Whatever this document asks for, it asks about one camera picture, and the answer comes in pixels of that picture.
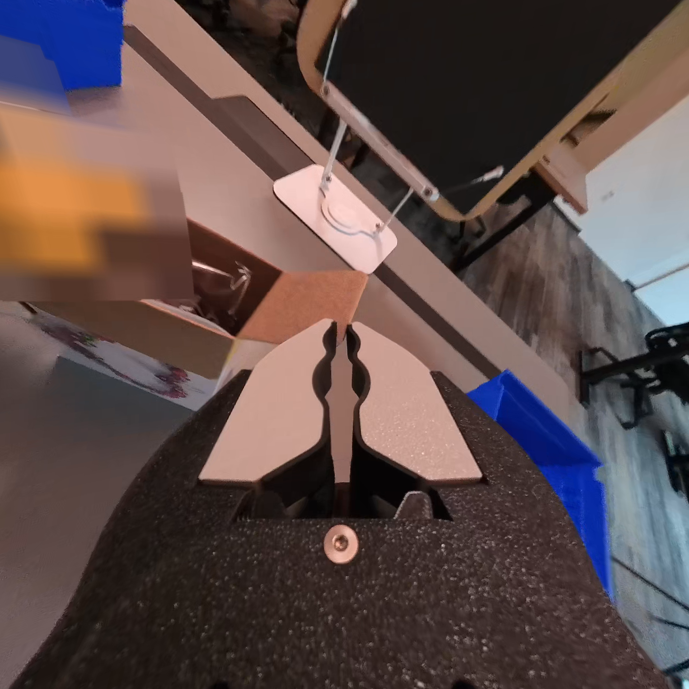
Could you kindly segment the black wood-framed board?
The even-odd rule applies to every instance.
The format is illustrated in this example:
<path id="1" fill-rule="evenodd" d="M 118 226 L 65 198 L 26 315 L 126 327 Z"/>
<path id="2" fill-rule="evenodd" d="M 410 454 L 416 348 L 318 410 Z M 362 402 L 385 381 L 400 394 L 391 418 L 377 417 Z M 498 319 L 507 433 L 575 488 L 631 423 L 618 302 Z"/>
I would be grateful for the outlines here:
<path id="1" fill-rule="evenodd" d="M 490 207 L 605 99 L 680 1 L 308 1 L 309 87 L 447 220 Z"/>

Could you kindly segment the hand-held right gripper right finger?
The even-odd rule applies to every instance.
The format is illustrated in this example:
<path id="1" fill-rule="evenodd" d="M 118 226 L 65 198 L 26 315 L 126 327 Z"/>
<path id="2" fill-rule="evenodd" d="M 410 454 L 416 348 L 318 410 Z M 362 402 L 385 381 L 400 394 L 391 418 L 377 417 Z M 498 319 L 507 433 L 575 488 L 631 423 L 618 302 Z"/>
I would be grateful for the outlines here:
<path id="1" fill-rule="evenodd" d="M 363 323 L 347 328 L 353 410 L 349 515 L 452 521 L 439 493 L 483 474 L 430 369 Z"/>

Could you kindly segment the blue plastic bin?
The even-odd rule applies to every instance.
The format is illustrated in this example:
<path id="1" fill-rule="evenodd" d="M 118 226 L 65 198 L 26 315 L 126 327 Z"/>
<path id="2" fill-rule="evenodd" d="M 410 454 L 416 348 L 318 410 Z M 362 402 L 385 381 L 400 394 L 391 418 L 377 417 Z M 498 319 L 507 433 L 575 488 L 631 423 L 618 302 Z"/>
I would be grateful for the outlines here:
<path id="1" fill-rule="evenodd" d="M 586 548 L 603 589 L 615 599 L 603 467 L 568 425 L 510 371 L 468 397 L 516 441 L 547 479 Z"/>
<path id="2" fill-rule="evenodd" d="M 39 46 L 65 91 L 121 84 L 125 1 L 2 1 L 1 35 Z"/>

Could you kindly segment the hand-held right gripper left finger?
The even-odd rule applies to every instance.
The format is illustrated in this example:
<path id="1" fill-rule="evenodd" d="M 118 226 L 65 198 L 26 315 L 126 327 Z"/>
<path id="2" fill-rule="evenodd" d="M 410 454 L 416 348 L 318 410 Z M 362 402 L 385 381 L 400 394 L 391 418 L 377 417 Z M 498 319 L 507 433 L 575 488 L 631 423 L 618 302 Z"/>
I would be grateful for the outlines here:
<path id="1" fill-rule="evenodd" d="M 328 318 L 286 340 L 252 369 L 199 474 L 211 486 L 269 493 L 288 515 L 333 512 L 329 405 L 338 325 Z"/>

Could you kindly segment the brown top office desk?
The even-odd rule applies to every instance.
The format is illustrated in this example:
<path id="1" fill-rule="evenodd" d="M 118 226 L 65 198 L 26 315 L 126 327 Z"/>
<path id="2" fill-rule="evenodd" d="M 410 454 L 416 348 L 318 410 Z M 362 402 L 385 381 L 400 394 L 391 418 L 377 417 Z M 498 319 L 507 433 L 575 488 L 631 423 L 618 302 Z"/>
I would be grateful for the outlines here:
<path id="1" fill-rule="evenodd" d="M 470 251 L 458 252 L 448 264 L 453 273 L 462 271 L 525 225 L 556 196 L 561 196 L 574 211 L 588 211 L 586 176 L 621 150 L 688 95 L 688 49 L 663 67 L 633 98 L 609 117 L 577 147 L 558 144 L 515 189 L 529 205 L 492 232 Z"/>

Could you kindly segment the black office chair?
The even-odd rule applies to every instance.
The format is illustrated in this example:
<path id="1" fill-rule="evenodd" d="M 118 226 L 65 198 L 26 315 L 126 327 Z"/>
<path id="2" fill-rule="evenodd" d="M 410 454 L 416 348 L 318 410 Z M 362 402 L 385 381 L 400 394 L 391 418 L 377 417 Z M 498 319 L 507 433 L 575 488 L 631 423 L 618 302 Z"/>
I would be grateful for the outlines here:
<path id="1" fill-rule="evenodd" d="M 623 360 L 602 347 L 577 355 L 577 398 L 583 406 L 590 403 L 590 389 L 609 378 L 624 377 L 620 387 L 633 391 L 632 420 L 621 422 L 625 430 L 653 414 L 653 395 L 669 392 L 688 405 L 688 323 L 654 329 L 644 341 L 645 353 Z"/>

